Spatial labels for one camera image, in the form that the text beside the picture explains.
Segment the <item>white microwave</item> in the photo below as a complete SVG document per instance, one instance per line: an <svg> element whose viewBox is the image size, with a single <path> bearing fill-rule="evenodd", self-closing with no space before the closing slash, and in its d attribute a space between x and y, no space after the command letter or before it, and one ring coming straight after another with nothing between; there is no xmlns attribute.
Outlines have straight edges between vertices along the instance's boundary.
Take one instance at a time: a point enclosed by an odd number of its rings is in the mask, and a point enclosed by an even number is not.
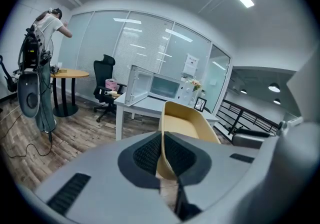
<svg viewBox="0 0 320 224"><path fill-rule="evenodd" d="M124 104L131 106L146 97L153 97L186 106L192 99L193 88L194 86L189 82L156 74L147 69L132 65Z"/></svg>

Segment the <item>black office chair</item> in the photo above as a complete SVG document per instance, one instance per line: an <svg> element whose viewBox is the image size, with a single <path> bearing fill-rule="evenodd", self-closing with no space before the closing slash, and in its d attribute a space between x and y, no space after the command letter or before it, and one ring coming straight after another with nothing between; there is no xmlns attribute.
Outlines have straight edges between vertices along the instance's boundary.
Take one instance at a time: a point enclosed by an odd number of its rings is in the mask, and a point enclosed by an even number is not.
<svg viewBox="0 0 320 224"><path fill-rule="evenodd" d="M115 97L108 95L108 92L111 90L105 87L106 79L115 79L113 78L113 69L116 64L116 61L113 57L104 54L103 60L95 60L93 62L96 87L94 89L93 95L99 101L99 103L104 103L101 106L96 106L93 108L93 111L96 113L97 110L104 110L104 112L96 119L96 122L99 123L103 116L108 113L116 114L117 106L114 103ZM117 82L116 92L122 95L123 89L127 86L125 84Z"/></svg>

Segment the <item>grey oval holster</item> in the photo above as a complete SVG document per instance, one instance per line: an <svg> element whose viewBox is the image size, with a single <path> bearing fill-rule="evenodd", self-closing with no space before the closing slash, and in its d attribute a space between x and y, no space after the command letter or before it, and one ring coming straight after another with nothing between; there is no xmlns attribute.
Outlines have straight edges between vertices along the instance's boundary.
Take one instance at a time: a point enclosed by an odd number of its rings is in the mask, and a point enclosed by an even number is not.
<svg viewBox="0 0 320 224"><path fill-rule="evenodd" d="M37 72L24 72L17 82L17 98L22 113L34 118L40 108L40 80Z"/></svg>

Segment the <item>round wooden table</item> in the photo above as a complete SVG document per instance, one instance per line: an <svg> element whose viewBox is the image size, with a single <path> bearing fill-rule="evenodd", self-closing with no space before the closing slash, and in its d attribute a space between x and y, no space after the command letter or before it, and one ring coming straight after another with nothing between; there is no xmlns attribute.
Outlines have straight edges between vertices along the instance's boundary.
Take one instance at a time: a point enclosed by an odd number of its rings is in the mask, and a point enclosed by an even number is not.
<svg viewBox="0 0 320 224"><path fill-rule="evenodd" d="M74 115L78 111L78 106L76 105L75 98L75 86L77 78L86 78L90 74L86 71L69 69L67 72L51 74L52 78L52 91L53 91L53 114L60 118L65 118ZM61 79L61 100L62 103L58 104L57 98L57 79ZM71 79L71 102L67 102L66 98L66 79Z"/></svg>

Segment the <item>yellow tray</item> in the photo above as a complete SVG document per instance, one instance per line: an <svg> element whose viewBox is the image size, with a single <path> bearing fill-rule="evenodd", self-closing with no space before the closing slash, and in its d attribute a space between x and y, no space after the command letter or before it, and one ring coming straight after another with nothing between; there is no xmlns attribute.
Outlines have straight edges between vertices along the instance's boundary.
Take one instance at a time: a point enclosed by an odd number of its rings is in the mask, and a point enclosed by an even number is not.
<svg viewBox="0 0 320 224"><path fill-rule="evenodd" d="M221 143L201 112L173 101L166 101L163 105L159 131L161 131L161 155L157 162L157 172L163 178L172 181L175 181L177 176L168 162L169 151L165 149L165 132L178 133L216 144Z"/></svg>

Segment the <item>black metal railing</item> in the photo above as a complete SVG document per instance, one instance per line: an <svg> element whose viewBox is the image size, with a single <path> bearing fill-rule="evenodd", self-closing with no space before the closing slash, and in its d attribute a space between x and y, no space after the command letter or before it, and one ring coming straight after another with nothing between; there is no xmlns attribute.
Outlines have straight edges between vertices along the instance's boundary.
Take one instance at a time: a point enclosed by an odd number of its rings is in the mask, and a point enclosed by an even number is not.
<svg viewBox="0 0 320 224"><path fill-rule="evenodd" d="M230 142L239 129L275 134L278 128L277 123L225 99L222 101L216 117L218 121L214 127Z"/></svg>

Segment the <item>black picture frame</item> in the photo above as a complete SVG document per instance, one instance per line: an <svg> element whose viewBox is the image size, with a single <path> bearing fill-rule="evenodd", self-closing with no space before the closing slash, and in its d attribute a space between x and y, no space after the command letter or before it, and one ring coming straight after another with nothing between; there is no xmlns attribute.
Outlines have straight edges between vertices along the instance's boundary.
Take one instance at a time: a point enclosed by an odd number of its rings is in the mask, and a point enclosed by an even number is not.
<svg viewBox="0 0 320 224"><path fill-rule="evenodd" d="M206 99L204 99L202 97L198 97L195 101L193 108L202 113L205 109L206 103L207 103Z"/></svg>

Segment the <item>black backpack rig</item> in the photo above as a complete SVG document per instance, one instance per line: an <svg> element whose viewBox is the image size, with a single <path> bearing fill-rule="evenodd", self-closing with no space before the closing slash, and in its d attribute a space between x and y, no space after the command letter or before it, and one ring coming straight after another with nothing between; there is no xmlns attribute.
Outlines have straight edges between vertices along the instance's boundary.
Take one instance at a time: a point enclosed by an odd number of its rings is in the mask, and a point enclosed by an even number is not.
<svg viewBox="0 0 320 224"><path fill-rule="evenodd" d="M49 63L54 53L54 44L50 38L46 44L45 35L37 25L32 24L26 34L19 51L18 68L22 74L25 70L36 72L39 67Z"/></svg>

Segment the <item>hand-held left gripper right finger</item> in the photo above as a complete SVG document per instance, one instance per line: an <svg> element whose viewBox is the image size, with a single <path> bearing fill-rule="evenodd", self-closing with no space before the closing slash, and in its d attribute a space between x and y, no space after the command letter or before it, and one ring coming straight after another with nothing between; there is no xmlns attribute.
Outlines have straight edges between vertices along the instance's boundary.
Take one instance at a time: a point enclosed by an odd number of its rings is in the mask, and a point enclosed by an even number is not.
<svg viewBox="0 0 320 224"><path fill-rule="evenodd" d="M258 150L165 132L165 157L178 180L176 210L206 210L249 170Z"/></svg>

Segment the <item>white rectangular table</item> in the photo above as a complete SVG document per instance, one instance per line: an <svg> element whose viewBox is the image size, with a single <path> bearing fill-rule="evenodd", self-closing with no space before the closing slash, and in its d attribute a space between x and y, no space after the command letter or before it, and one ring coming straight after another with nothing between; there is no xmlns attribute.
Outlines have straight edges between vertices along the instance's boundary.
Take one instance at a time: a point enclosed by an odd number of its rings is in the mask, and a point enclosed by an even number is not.
<svg viewBox="0 0 320 224"><path fill-rule="evenodd" d="M125 105L126 93L120 95L115 101L116 105L116 140L120 141L123 138L124 112L138 114L147 117L160 118L165 101L146 97L131 106Z"/></svg>

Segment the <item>pastel flower bouquet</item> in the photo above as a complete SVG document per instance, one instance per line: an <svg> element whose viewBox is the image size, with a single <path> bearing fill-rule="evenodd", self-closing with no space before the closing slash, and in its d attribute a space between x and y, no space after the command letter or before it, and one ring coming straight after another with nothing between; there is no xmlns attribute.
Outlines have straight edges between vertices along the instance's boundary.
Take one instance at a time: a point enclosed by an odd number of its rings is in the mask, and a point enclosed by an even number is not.
<svg viewBox="0 0 320 224"><path fill-rule="evenodd" d="M191 85L193 85L193 91L195 92L195 91L197 91L198 89L200 89L201 87L202 87L202 85L201 85L201 83L198 81L198 80L196 80L196 79L191 79L190 81L189 81L189 83L191 84Z"/></svg>

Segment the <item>pink bag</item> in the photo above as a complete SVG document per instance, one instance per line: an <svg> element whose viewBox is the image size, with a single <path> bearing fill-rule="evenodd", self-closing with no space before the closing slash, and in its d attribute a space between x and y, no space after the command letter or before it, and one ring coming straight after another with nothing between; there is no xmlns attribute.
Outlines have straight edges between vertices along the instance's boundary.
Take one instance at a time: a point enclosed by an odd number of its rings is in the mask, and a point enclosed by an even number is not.
<svg viewBox="0 0 320 224"><path fill-rule="evenodd" d="M117 81L114 78L108 78L105 80L105 87L111 91L116 91Z"/></svg>

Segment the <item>black swivel chair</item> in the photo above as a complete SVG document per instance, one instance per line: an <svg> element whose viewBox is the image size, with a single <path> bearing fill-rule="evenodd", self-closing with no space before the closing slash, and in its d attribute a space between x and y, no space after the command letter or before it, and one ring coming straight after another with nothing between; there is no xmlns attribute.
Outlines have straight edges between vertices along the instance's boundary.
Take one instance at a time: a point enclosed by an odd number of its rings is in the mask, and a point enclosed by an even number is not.
<svg viewBox="0 0 320 224"><path fill-rule="evenodd" d="M6 80L7 89L11 93L15 93L17 91L17 89L18 89L18 79L15 78L15 77L12 77L8 73L5 65L3 64L3 56L2 55L0 55L0 66L2 67L2 70L3 70L4 74L5 74L4 78Z"/></svg>

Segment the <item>white paper sign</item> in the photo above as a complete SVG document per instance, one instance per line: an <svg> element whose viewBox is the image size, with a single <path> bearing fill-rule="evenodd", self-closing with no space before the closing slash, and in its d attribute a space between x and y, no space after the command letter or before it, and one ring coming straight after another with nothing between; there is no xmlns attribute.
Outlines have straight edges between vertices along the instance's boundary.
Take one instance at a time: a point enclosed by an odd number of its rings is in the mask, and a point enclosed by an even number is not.
<svg viewBox="0 0 320 224"><path fill-rule="evenodd" d="M198 68L199 59L187 54L182 73L194 77Z"/></svg>

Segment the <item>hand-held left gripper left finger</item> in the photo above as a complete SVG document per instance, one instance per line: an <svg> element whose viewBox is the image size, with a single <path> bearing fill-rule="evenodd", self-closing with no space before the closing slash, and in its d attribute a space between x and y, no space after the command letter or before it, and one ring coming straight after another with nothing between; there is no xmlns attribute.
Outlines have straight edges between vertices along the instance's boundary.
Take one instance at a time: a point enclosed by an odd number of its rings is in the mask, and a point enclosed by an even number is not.
<svg viewBox="0 0 320 224"><path fill-rule="evenodd" d="M35 195L45 204L76 173L90 176L65 214L79 224L179 224L157 189L139 188L120 172L118 157L151 133L96 146L80 154L45 179Z"/></svg>

